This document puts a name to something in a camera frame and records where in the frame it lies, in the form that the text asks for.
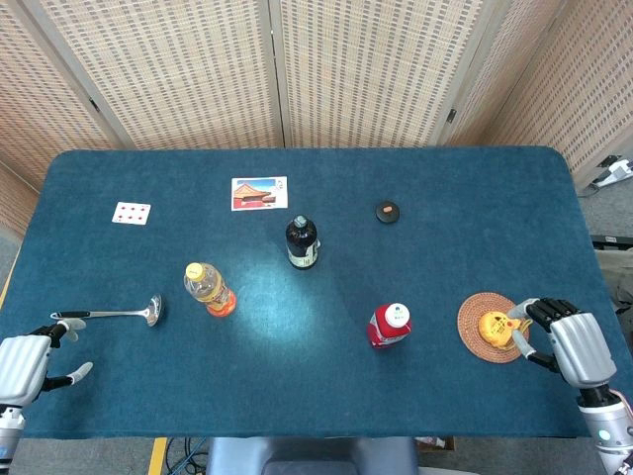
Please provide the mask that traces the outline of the red white-capped drink bottle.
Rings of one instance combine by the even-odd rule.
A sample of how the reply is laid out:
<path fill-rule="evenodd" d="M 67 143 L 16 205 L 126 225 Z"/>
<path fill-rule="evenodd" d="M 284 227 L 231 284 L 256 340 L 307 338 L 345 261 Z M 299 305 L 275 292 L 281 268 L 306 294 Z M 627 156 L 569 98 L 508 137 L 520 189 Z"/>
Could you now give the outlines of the red white-capped drink bottle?
<path fill-rule="evenodd" d="M 367 326 L 367 335 L 374 348 L 391 346 L 411 333 L 409 309 L 402 303 L 378 307 Z"/>

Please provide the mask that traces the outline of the round woven rattan coaster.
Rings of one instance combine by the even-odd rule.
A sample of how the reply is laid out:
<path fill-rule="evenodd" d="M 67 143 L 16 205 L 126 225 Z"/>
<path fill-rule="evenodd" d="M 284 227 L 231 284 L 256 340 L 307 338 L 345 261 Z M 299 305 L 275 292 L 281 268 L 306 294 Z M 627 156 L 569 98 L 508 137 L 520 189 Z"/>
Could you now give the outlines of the round woven rattan coaster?
<path fill-rule="evenodd" d="M 515 304 L 501 294 L 493 292 L 481 292 L 468 297 L 461 305 L 457 315 L 457 330 L 467 349 L 478 358 L 496 364 L 505 364 L 521 356 L 520 350 L 515 346 L 511 350 L 497 349 L 485 342 L 479 335 L 478 323 L 480 317 L 490 311 L 498 311 L 510 318 L 509 311 Z M 529 340 L 529 329 L 523 335 Z"/>

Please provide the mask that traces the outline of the dark glass bottle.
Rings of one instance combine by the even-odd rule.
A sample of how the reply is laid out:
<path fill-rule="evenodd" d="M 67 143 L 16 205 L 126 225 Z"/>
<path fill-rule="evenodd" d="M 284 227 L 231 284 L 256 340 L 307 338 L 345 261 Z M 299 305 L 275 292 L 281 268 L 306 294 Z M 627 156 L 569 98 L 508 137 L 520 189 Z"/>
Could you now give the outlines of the dark glass bottle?
<path fill-rule="evenodd" d="M 290 263 L 300 270 L 313 267 L 320 246 L 315 223 L 304 215 L 297 215 L 288 224 L 285 236 Z"/>

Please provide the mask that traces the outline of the black metal bar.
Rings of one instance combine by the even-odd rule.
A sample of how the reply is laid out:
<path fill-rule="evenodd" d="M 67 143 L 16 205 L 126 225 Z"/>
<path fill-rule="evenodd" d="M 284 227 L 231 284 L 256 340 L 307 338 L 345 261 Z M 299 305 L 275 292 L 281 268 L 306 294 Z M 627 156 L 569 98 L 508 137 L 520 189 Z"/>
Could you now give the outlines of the black metal bar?
<path fill-rule="evenodd" d="M 615 248 L 618 250 L 627 250 L 633 248 L 633 237 L 591 235 L 590 238 L 594 249 L 606 250 L 608 248 Z"/>

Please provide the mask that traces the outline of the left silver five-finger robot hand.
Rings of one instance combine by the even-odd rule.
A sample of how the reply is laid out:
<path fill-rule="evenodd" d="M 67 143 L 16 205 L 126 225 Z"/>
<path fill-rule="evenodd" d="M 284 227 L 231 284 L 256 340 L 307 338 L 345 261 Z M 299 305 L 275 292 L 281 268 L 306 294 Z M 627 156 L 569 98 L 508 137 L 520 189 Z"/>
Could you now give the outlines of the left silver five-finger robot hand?
<path fill-rule="evenodd" d="M 86 323 L 80 319 L 63 319 L 33 332 L 7 337 L 0 343 L 0 414 L 7 409 L 24 409 L 41 392 L 72 386 L 81 381 L 93 368 L 85 362 L 64 376 L 48 377 L 48 364 L 54 349 L 60 348 L 66 336 L 78 340 L 77 332 Z"/>

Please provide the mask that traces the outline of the woven folding screen panel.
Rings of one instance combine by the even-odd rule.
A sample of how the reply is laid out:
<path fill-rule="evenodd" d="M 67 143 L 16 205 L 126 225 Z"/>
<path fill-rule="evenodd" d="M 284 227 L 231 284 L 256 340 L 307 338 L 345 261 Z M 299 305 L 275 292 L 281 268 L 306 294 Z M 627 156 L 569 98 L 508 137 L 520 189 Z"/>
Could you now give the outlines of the woven folding screen panel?
<path fill-rule="evenodd" d="M 512 0 L 264 0 L 287 147 L 443 143 Z"/>
<path fill-rule="evenodd" d="M 547 145 L 579 189 L 609 156 L 633 157 L 633 0 L 483 5 L 439 143 Z"/>
<path fill-rule="evenodd" d="M 26 233 L 58 155 L 112 147 L 18 14 L 0 0 L 0 226 Z"/>
<path fill-rule="evenodd" d="M 21 5 L 126 145 L 282 145 L 265 0 Z"/>

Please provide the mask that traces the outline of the palace picture postcard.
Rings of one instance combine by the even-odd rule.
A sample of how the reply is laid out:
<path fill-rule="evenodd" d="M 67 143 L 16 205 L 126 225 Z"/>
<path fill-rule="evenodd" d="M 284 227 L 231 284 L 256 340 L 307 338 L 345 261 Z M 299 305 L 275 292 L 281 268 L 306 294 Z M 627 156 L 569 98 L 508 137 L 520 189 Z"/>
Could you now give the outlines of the palace picture postcard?
<path fill-rule="evenodd" d="M 286 176 L 233 178 L 231 209 L 234 212 L 288 208 Z"/>

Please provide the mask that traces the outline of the grey robot torso base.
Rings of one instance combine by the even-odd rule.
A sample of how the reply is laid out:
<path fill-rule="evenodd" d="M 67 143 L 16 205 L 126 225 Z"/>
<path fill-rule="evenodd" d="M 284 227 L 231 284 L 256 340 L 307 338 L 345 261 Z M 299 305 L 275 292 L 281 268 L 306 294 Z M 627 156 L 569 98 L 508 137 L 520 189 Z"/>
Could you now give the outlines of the grey robot torso base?
<path fill-rule="evenodd" d="M 357 475 L 418 475 L 410 437 L 215 437 L 207 475 L 264 475 L 271 462 L 349 462 Z"/>

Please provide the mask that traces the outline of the yellow-capped orange tea bottle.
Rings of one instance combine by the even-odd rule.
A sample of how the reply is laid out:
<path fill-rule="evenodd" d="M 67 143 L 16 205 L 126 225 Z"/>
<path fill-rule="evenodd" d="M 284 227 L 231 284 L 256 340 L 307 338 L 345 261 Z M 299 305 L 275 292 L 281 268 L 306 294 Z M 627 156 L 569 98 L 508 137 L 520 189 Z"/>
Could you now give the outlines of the yellow-capped orange tea bottle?
<path fill-rule="evenodd" d="M 236 307 L 235 294 L 227 286 L 222 274 L 210 263 L 189 263 L 185 269 L 184 286 L 214 317 L 227 317 Z"/>

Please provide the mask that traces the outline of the red-pip playing card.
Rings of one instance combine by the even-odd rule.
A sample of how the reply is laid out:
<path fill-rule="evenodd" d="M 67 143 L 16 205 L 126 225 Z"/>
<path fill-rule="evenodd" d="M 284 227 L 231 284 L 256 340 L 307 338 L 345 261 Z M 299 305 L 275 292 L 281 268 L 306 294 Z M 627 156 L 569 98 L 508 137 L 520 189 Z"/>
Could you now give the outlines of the red-pip playing card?
<path fill-rule="evenodd" d="M 148 220 L 151 206 L 143 203 L 119 202 L 115 208 L 112 222 L 115 224 L 144 226 Z"/>

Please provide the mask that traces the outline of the beige fabric seat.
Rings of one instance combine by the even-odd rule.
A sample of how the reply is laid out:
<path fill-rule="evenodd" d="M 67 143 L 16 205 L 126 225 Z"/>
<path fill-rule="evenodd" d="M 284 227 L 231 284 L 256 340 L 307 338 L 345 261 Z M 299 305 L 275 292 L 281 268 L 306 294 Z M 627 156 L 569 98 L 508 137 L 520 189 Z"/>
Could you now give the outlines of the beige fabric seat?
<path fill-rule="evenodd" d="M 633 318 L 633 248 L 595 253 L 616 313 Z"/>

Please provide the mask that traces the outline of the white device on floor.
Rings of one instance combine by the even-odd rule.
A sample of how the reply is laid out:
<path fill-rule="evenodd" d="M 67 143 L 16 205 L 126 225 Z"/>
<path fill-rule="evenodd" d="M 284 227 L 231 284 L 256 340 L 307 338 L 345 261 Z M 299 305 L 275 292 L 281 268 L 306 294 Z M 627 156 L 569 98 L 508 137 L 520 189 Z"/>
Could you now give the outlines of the white device on floor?
<path fill-rule="evenodd" d="M 623 155 L 610 155 L 599 167 L 603 169 L 603 172 L 591 183 L 596 188 L 633 178 L 633 159 Z"/>

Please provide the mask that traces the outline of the yellow plush charm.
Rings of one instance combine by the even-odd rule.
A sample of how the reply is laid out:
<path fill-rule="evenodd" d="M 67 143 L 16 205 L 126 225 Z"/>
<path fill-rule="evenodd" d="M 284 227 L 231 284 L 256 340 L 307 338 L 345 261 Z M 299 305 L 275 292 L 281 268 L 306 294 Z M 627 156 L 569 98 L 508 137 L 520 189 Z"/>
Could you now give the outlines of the yellow plush charm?
<path fill-rule="evenodd" d="M 480 317 L 478 331 L 482 339 L 492 347 L 511 350 L 515 347 L 513 333 L 525 334 L 531 324 L 531 319 L 514 319 L 502 312 L 490 311 Z"/>

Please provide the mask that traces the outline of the blue felt tablecloth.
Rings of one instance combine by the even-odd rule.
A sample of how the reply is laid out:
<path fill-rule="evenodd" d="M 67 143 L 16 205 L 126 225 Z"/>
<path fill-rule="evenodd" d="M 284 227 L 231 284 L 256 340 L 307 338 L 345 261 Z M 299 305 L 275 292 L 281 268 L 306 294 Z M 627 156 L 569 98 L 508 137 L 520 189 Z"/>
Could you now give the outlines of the blue felt tablecloth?
<path fill-rule="evenodd" d="M 286 176 L 288 208 L 234 212 L 233 178 Z M 377 205 L 400 207 L 381 223 Z M 119 202 L 151 206 L 115 224 Z M 286 228 L 313 221 L 307 270 Z M 214 265 L 236 297 L 217 318 L 185 289 Z M 633 359 L 614 315 L 565 159 L 544 146 L 75 150 L 48 168 L 0 310 L 0 339 L 56 311 L 139 309 L 149 327 L 91 320 L 53 352 L 29 437 L 584 436 L 576 391 L 525 360 L 492 364 L 457 330 L 483 291 L 565 299 L 598 320 L 613 386 L 633 402 Z M 411 333 L 371 346 L 374 311 L 402 303 Z"/>

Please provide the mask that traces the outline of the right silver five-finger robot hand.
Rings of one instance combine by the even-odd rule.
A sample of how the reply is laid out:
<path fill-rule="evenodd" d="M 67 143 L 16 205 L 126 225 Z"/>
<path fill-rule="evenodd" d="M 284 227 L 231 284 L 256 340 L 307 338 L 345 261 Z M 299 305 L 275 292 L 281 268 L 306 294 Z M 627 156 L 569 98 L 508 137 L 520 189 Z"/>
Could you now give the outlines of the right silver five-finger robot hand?
<path fill-rule="evenodd" d="M 579 390 L 606 385 L 616 366 L 601 328 L 593 314 L 582 312 L 566 300 L 527 299 L 509 310 L 512 319 L 530 320 L 546 333 L 553 353 L 535 349 L 521 331 L 512 332 L 512 341 L 522 356 L 552 372 L 559 373 Z"/>

